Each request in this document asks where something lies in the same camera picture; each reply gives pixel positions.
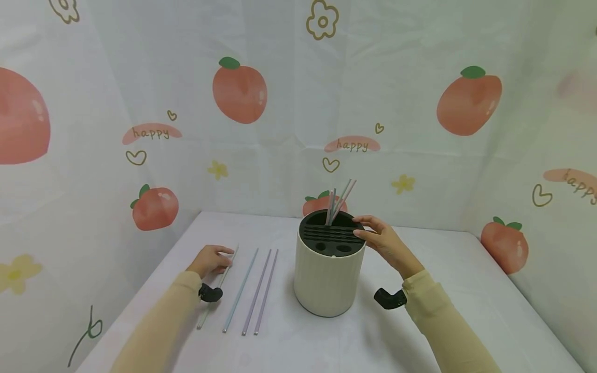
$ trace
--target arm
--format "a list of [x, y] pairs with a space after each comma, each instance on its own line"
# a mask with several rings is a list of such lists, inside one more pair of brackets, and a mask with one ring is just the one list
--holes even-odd
[[221, 252], [234, 250], [207, 245], [158, 302], [143, 316], [114, 361], [110, 373], [164, 373], [180, 330], [199, 303], [201, 281], [209, 272], [222, 273], [232, 261]]
[[359, 216], [355, 222], [373, 231], [355, 230], [405, 279], [406, 309], [427, 338], [442, 373], [500, 373], [479, 337], [456, 310], [442, 286], [387, 223], [373, 216]]
[[483, 342], [456, 310], [442, 285], [427, 270], [402, 284], [406, 309], [427, 338], [442, 373], [501, 372]]

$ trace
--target heart outline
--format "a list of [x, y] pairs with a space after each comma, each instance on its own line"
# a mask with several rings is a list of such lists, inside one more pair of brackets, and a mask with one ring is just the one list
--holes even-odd
[[[537, 201], [535, 201], [536, 194], [537, 194], [536, 193], [537, 188], [539, 189], [539, 193], [538, 193], [539, 197], [545, 197], [545, 196], [549, 197], [549, 201], [545, 202], [542, 205], [538, 204]], [[533, 188], [533, 205], [535, 205], [536, 207], [544, 207], [544, 206], [547, 206], [552, 200], [553, 200], [553, 193], [543, 193], [543, 186], [541, 184], [535, 185], [535, 187]]]
[[173, 113], [172, 110], [168, 110], [168, 118], [170, 118], [171, 121], [174, 122], [178, 117], [178, 114]]
[[[143, 160], [141, 161], [141, 163], [135, 163], [135, 162], [131, 161], [131, 159], [129, 158], [129, 155], [130, 155], [131, 157], [133, 157], [133, 159], [136, 159], [140, 153], [143, 153]], [[133, 152], [127, 150], [127, 152], [124, 153], [124, 155], [127, 157], [127, 161], [131, 162], [135, 166], [141, 166], [147, 160], [147, 152], [145, 150], [139, 150], [137, 153], [133, 153]]]
[[[334, 167], [334, 169], [332, 169], [332, 170], [330, 171], [330, 170], [328, 170], [328, 167], [325, 165], [325, 161], [328, 161], [328, 166], [330, 166], [330, 167], [332, 166], [332, 164], [333, 164], [333, 163], [336, 163], [336, 162], [337, 162], [338, 164], [336, 165], [336, 167]], [[323, 166], [324, 166], [324, 169], [325, 169], [326, 171], [328, 171], [328, 172], [331, 174], [332, 172], [334, 172], [335, 170], [337, 170], [337, 169], [338, 169], [338, 167], [340, 167], [340, 160], [338, 160], [338, 159], [335, 159], [335, 160], [333, 160], [333, 161], [331, 161], [331, 162], [330, 162], [330, 159], [329, 159], [328, 157], [324, 157], [324, 158], [321, 160], [321, 164], [323, 164]]]
[[376, 134], [376, 135], [379, 135], [379, 134], [380, 134], [380, 133], [382, 133], [382, 132], [383, 132], [383, 130], [385, 130], [385, 129], [386, 129], [386, 127], [382, 126], [381, 124], [379, 124], [379, 123], [376, 123], [376, 124], [375, 124], [375, 134]]

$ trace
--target yellow flower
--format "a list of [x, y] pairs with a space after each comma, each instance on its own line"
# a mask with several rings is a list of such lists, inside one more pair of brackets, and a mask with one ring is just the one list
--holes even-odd
[[19, 255], [11, 265], [0, 263], [0, 294], [11, 288], [13, 294], [25, 292], [25, 280], [41, 272], [41, 264], [34, 264], [29, 254]]
[[394, 181], [392, 186], [396, 188], [396, 194], [402, 194], [404, 190], [412, 190], [414, 185], [414, 177], [407, 177], [405, 174], [400, 175], [400, 180]]
[[210, 174], [214, 174], [216, 176], [216, 180], [219, 180], [220, 177], [228, 177], [228, 168], [223, 163], [218, 163], [217, 161], [211, 161], [211, 167], [207, 169], [207, 172]]
[[307, 18], [307, 32], [313, 39], [331, 38], [336, 34], [336, 23], [340, 19], [338, 9], [327, 5], [325, 0], [315, 0], [311, 4], [311, 16]]

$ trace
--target purple chopstick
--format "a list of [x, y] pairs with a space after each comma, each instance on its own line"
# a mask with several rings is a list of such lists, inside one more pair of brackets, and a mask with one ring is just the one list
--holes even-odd
[[245, 321], [245, 327], [242, 329], [242, 335], [247, 334], [247, 329], [249, 328], [249, 322], [251, 322], [251, 315], [253, 315], [253, 308], [255, 308], [255, 302], [257, 301], [257, 295], [259, 294], [259, 289], [261, 288], [261, 282], [263, 281], [263, 275], [265, 275], [265, 269], [267, 268], [267, 262], [269, 261], [269, 256], [272, 253], [272, 249], [269, 250], [267, 253], [267, 259], [265, 259], [265, 264], [263, 265], [263, 271], [261, 272], [261, 278], [259, 279], [259, 284], [257, 285], [257, 289], [255, 290], [255, 296], [253, 296], [253, 302], [251, 303], [251, 309], [249, 309], [249, 314], [247, 315], [247, 319]]
[[263, 310], [265, 309], [265, 301], [267, 300], [267, 293], [269, 292], [269, 285], [272, 283], [273, 268], [276, 266], [276, 259], [278, 259], [278, 251], [276, 249], [276, 255], [273, 257], [272, 271], [269, 273], [269, 280], [267, 280], [267, 287], [265, 288], [265, 294], [263, 294], [263, 302], [261, 303], [261, 310], [259, 311], [259, 317], [257, 318], [257, 325], [255, 326], [255, 333], [259, 333], [259, 327], [261, 326], [261, 318], [263, 317]]

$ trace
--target left hand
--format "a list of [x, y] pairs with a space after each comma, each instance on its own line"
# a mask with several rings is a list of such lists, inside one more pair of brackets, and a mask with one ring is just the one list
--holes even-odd
[[232, 260], [223, 256], [221, 252], [234, 254], [233, 249], [218, 245], [207, 245], [199, 251], [187, 271], [195, 272], [201, 278], [206, 277], [210, 272], [223, 273], [226, 267], [232, 265]]

